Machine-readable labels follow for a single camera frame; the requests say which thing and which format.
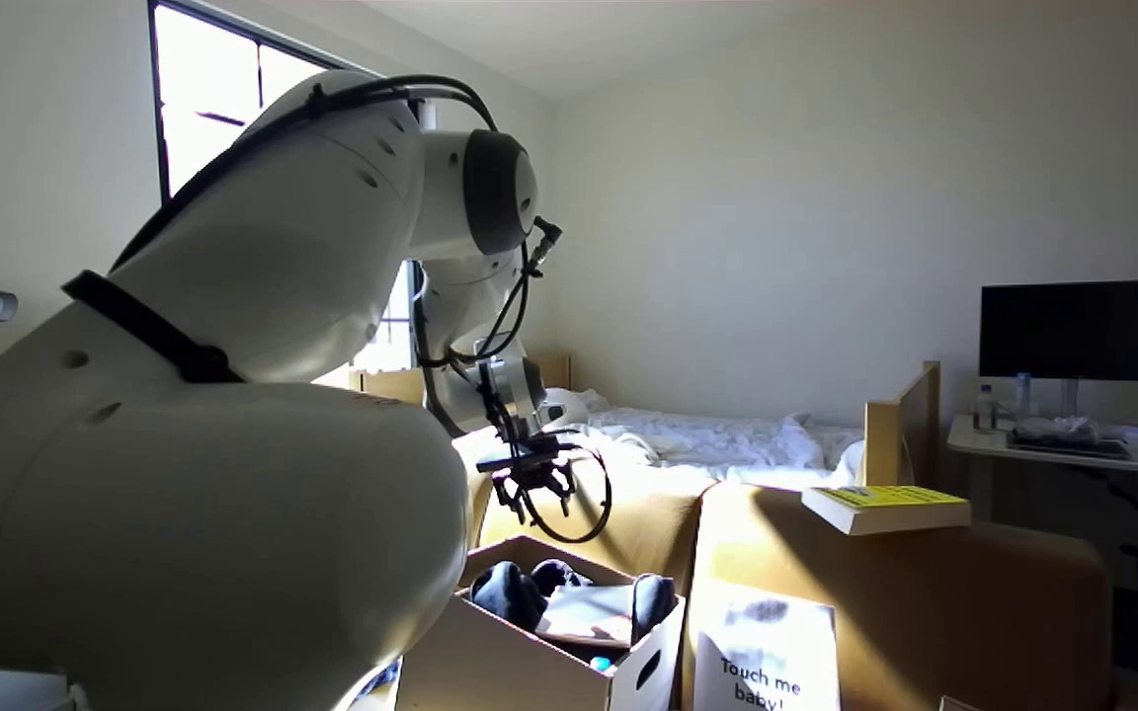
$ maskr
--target yellow book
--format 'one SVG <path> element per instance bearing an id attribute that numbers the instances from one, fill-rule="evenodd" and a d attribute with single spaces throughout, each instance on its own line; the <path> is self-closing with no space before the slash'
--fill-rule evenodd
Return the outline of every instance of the yellow book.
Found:
<path id="1" fill-rule="evenodd" d="M 804 506 L 845 538 L 950 531 L 974 522 L 966 498 L 925 486 L 816 486 L 804 494 Z"/>

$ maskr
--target window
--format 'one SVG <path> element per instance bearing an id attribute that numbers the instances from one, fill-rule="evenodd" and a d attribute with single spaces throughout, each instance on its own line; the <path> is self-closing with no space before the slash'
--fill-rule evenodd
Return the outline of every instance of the window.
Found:
<path id="1" fill-rule="evenodd" d="M 202 173 L 269 102 L 301 80 L 345 68 L 283 36 L 181 6 L 154 0 L 154 70 L 164 128 L 164 194 Z M 362 371 L 412 367 L 412 268 L 399 268 L 377 339 L 357 356 Z"/>

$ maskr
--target black monitor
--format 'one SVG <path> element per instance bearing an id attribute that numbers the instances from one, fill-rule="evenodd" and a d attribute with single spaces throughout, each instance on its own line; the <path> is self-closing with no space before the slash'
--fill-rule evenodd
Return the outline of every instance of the black monitor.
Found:
<path id="1" fill-rule="evenodd" d="M 983 289 L 981 375 L 1138 380 L 1138 281 Z"/>

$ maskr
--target ceiling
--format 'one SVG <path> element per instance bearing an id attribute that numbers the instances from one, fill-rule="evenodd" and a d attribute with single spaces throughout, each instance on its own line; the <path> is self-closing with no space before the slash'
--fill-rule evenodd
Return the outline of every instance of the ceiling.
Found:
<path id="1" fill-rule="evenodd" d="M 573 98 L 809 0 L 360 0 L 546 97 Z"/>

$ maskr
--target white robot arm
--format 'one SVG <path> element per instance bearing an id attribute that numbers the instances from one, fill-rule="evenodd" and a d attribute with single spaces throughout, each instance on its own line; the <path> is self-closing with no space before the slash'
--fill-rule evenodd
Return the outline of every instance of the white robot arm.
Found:
<path id="1" fill-rule="evenodd" d="M 98 711 L 330 706 L 436 621 L 466 555 L 447 433 L 310 380 L 418 260 L 430 413 L 531 407 L 493 315 L 548 243 L 523 147 L 430 136 L 422 98 L 486 119 L 449 80 L 295 88 L 0 356 L 0 668 Z"/>

